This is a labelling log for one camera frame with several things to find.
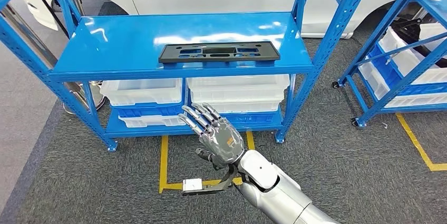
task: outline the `caster wheel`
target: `caster wheel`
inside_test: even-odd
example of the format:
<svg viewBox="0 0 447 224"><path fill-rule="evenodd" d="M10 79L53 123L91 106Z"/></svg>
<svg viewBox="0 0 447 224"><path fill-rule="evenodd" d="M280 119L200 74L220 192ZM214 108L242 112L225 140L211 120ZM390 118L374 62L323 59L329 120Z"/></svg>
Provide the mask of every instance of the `caster wheel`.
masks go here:
<svg viewBox="0 0 447 224"><path fill-rule="evenodd" d="M355 118L351 119L351 125L358 126L358 122L357 122L357 120Z"/></svg>
<svg viewBox="0 0 447 224"><path fill-rule="evenodd" d="M337 81L332 82L332 88L334 88L334 89L338 89L338 88L340 88L340 85L338 84Z"/></svg>

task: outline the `robot finger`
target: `robot finger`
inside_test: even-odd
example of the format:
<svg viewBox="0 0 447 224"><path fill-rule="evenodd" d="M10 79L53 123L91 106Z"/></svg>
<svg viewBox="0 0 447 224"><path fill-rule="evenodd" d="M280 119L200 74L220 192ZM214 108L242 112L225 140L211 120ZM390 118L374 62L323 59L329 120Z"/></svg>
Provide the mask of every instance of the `robot finger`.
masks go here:
<svg viewBox="0 0 447 224"><path fill-rule="evenodd" d="M189 113L189 115L191 115L203 127L203 129L206 129L207 126L209 126L208 122L203 119L202 116L198 115L191 107L183 105L182 109Z"/></svg>
<svg viewBox="0 0 447 224"><path fill-rule="evenodd" d="M204 116L205 119L207 119L210 124L213 123L214 117L208 112L208 110L203 108L200 104L196 103L192 103L191 106L196 108L196 111L198 111L202 116Z"/></svg>
<svg viewBox="0 0 447 224"><path fill-rule="evenodd" d="M179 114L178 116L181 120L183 120L186 123L186 125L191 127L191 129L194 131L194 133L196 133L197 135L200 135L201 133L203 133L203 131L192 120L190 120L186 115Z"/></svg>
<svg viewBox="0 0 447 224"><path fill-rule="evenodd" d="M220 114L208 103L202 103L203 107L205 107L211 115L216 119L220 119Z"/></svg>

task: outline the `robotic hand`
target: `robotic hand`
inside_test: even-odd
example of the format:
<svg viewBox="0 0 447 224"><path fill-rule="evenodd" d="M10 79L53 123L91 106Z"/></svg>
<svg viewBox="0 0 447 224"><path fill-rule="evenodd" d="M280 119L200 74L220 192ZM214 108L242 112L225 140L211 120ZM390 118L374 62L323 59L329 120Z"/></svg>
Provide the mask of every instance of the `robotic hand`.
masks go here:
<svg viewBox="0 0 447 224"><path fill-rule="evenodd" d="M244 140L231 123L209 104L192 104L196 110L183 106L200 126L184 114L179 114L199 136L205 149L196 154L213 163L215 169L229 167L227 174L215 186L202 186L201 179L183 181L183 195L209 194L227 189L240 174L242 184L236 189L253 206L277 224L338 223L312 204L299 184L256 150L245 150Z"/></svg>

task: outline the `white storage box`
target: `white storage box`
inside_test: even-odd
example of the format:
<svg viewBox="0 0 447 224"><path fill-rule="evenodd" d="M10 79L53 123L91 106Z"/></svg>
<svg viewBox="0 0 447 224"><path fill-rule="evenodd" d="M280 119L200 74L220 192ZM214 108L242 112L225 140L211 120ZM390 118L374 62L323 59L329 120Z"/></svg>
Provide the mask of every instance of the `white storage box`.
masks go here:
<svg viewBox="0 0 447 224"><path fill-rule="evenodd" d="M382 75L380 75L379 71L376 69L372 62L367 62L360 65L358 67L358 70L363 75L363 78L370 84L371 88L374 91L374 95L378 100L380 100L388 91L390 91L390 88L386 84Z"/></svg>
<svg viewBox="0 0 447 224"><path fill-rule="evenodd" d="M182 79L104 81L100 93L106 96L113 106L179 103L182 100Z"/></svg>
<svg viewBox="0 0 447 224"><path fill-rule="evenodd" d="M283 100L288 75L241 75L188 78L194 103Z"/></svg>
<svg viewBox="0 0 447 224"><path fill-rule="evenodd" d="M161 116L161 115L148 115L141 117L122 118L118 116L118 119L124 121L128 128L145 128L150 125L186 125L177 115L174 116Z"/></svg>
<svg viewBox="0 0 447 224"><path fill-rule="evenodd" d="M379 71L371 62L360 65L358 69L363 75L363 78L367 80L368 84L373 89L374 95L378 100L380 100L388 91L390 91L390 88L386 84L382 75L380 75ZM447 93L445 92L397 96L393 98L393 100L391 100L385 107L390 108L442 103L447 103Z"/></svg>
<svg viewBox="0 0 447 224"><path fill-rule="evenodd" d="M441 23L428 23L419 25L421 28L421 33L419 34L419 40L424 40L426 38L433 37L435 35L439 35L441 33L447 32L444 26ZM441 44L446 38L440 38L437 41L432 41L424 44L430 51L433 51L439 44Z"/></svg>
<svg viewBox="0 0 447 224"><path fill-rule="evenodd" d="M281 100L264 101L238 101L238 102L207 102L218 113L240 113L240 112L274 112L278 110Z"/></svg>
<svg viewBox="0 0 447 224"><path fill-rule="evenodd" d="M399 38L391 27L388 27L385 36L379 41L383 51L389 52L407 44ZM404 50L393 57L394 63L403 76L406 76L414 67L416 67L425 57L413 49ZM431 66L427 71L420 75L412 84L424 83L444 83L447 82L447 68L439 68L436 65Z"/></svg>

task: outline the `blue metal shelf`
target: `blue metal shelf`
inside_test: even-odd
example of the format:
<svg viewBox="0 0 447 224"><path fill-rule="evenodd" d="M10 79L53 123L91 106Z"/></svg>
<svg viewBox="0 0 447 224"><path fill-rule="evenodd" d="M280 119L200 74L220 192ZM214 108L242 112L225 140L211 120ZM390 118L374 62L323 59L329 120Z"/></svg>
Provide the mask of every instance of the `blue metal shelf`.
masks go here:
<svg viewBox="0 0 447 224"><path fill-rule="evenodd" d="M272 62L176 63L158 57L166 44L271 41ZM50 77L60 81L124 80L306 73L314 68L287 13L83 17Z"/></svg>
<svg viewBox="0 0 447 224"><path fill-rule="evenodd" d="M283 128L283 116L281 110L273 116L271 122L266 123L234 123L235 128L240 132L245 131L265 131L265 130L279 130ZM111 111L109 122L105 130L105 135L115 137L141 137L141 136L155 136L155 135L178 135L178 134L193 134L191 128L187 125L182 126L164 126L152 125L145 128L128 128L124 121L118 119L117 111Z"/></svg>
<svg viewBox="0 0 447 224"><path fill-rule="evenodd" d="M424 111L441 111L445 110L447 104L428 104L428 105L417 105L417 106L401 106L395 108L386 108L385 106L392 101L399 94L419 94L419 93L436 93L437 91L444 91L444 85L441 84L415 84L411 85L421 74L423 74L427 69L429 69L433 64L435 64L447 51L447 40L443 41L437 48L435 48L431 53L429 53L414 69L412 69L406 76L402 76L399 70L393 68L392 65L385 65L386 59L389 55L400 52L403 48L409 49L417 45L422 45L431 42L436 39L440 39L444 34L436 35L432 38L427 38L422 41L409 44L403 48L397 48L393 51L387 53L382 53L381 55L375 56L373 54L373 59L366 59L367 55L373 51L374 46L377 46L377 42L382 38L383 33L391 25L394 19L397 17L399 12L411 1L418 2L424 9L426 9L433 17L435 17L442 25L447 27L447 0L396 0L387 14L384 16L382 21L379 23L377 28L373 31L371 36L366 41L365 45L361 48L359 53L355 56L349 67L343 72L342 76L334 82L333 87L345 86L346 83L352 86L354 90L354 95L358 99L360 106L362 107L363 114L358 118L352 120L353 125L356 126L366 126L366 122L370 120L373 116L379 113L390 113L390 112L424 112ZM376 66L378 66L379 72L384 77L390 90L380 99L377 100L374 95L371 86L359 74L362 78L368 93L373 99L373 105L367 107L362 95L355 86L352 80L352 75L358 73L358 66L366 63L367 61L373 60Z"/></svg>
<svg viewBox="0 0 447 224"><path fill-rule="evenodd" d="M73 0L57 0L71 34L57 63L45 63L55 56L10 6L3 7L8 1L0 0L0 40L76 113L109 151L115 151L117 142L113 137L192 132L186 126L127 128L115 110L111 112L106 129L103 128L89 88L90 80L289 74L284 118L280 111L273 117L270 114L233 117L234 125L240 131L276 130L276 142L284 142L288 129L361 0L336 0L339 6L312 59L300 36L306 0L295 0L290 12L95 17L81 16ZM261 41L272 42L280 53L280 60L158 63L166 44ZM304 80L295 92L296 74L303 74ZM82 82L86 100L80 102L75 96L79 91L76 83L64 82Z"/></svg>
<svg viewBox="0 0 447 224"><path fill-rule="evenodd" d="M447 0L415 0L447 28Z"/></svg>

